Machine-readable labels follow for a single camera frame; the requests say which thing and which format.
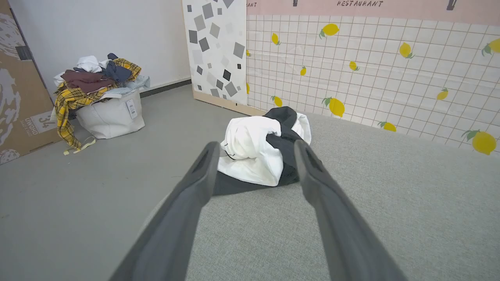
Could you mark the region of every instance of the gray floor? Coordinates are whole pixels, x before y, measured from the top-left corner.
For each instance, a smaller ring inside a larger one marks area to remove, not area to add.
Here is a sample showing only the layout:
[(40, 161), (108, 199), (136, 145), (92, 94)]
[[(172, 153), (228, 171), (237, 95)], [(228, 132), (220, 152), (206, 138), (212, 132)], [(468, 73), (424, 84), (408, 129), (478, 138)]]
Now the gray floor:
[[(202, 147), (241, 116), (193, 100), (189, 87), (144, 98), (139, 132), (69, 156), (57, 143), (0, 166), (0, 280), (108, 278)], [(311, 147), (409, 280), (498, 280), (500, 159), (308, 117)], [(301, 193), (294, 184), (212, 198), (186, 279), (328, 280)]]
[(243, 116), (194, 100), (191, 85), (142, 106), (138, 132), (68, 156), (60, 141), (0, 165), (0, 280), (106, 280), (207, 142)]

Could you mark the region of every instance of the tile pattern backdrop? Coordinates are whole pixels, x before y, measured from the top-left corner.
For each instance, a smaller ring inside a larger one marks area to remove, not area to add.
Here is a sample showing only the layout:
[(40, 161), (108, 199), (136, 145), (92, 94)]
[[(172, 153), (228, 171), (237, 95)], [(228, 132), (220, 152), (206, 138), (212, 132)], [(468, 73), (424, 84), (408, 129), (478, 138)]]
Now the tile pattern backdrop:
[[(320, 36), (329, 24), (339, 31)], [(334, 98), (344, 106), (342, 119), (485, 154), (496, 146), (491, 155), (500, 156), (498, 39), (500, 26), (248, 15), (247, 103), (267, 111), (278, 100), (340, 118), (325, 104)]]
[(191, 81), (195, 90), (247, 104), (246, 3), (183, 0)]

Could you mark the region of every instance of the black baseboard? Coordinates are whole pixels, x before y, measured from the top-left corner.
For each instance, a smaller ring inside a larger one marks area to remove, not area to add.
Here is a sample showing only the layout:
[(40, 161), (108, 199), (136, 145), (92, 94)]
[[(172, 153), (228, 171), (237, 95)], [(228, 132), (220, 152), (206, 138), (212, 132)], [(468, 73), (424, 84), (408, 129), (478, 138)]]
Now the black baseboard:
[(156, 89), (143, 91), (142, 93), (140, 93), (140, 98), (142, 99), (142, 98), (145, 98), (145, 97), (149, 97), (151, 95), (155, 95), (155, 94), (158, 94), (158, 93), (161, 93), (161, 92), (165, 92), (165, 91), (172, 90), (172, 89), (175, 89), (175, 88), (178, 88), (178, 87), (182, 87), (182, 86), (185, 86), (185, 85), (189, 85), (189, 84), (191, 84), (191, 79), (186, 80), (186, 81), (182, 81), (182, 82), (177, 82), (177, 83), (170, 84), (170, 85), (166, 85), (166, 86), (159, 87), (159, 88), (156, 88)]

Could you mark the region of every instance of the yellow strap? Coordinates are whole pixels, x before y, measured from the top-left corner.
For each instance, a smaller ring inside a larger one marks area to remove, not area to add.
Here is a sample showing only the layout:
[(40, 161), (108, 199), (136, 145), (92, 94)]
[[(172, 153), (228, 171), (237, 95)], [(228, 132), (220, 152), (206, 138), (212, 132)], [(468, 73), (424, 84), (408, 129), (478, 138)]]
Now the yellow strap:
[[(91, 146), (91, 145), (95, 144), (95, 143), (96, 143), (96, 138), (95, 138), (95, 137), (93, 137), (93, 136), (89, 136), (89, 137), (87, 137), (87, 139), (84, 141), (84, 143), (86, 143), (86, 144), (85, 144), (84, 146), (82, 146), (82, 147), (81, 147), (81, 149), (75, 149), (75, 150), (73, 151), (73, 154), (75, 154), (75, 153), (79, 153), (80, 151), (82, 151), (82, 150), (84, 150), (84, 149), (88, 148), (89, 146)], [(64, 155), (68, 155), (68, 154), (70, 154), (70, 150), (72, 150), (72, 149), (73, 149), (73, 148), (70, 148), (70, 149), (66, 149), (66, 150), (64, 150), (63, 154), (64, 154)]]

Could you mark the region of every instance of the white fabric basket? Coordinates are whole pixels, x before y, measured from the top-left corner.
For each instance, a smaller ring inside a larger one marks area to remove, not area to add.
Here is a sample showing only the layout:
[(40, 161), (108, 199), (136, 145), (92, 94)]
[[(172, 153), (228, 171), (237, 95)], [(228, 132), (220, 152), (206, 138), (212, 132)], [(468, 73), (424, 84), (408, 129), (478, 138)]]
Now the white fabric basket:
[(136, 132), (145, 126), (141, 96), (136, 89), (122, 98), (112, 98), (106, 102), (96, 102), (84, 106), (76, 112), (81, 126), (96, 139), (111, 139)]

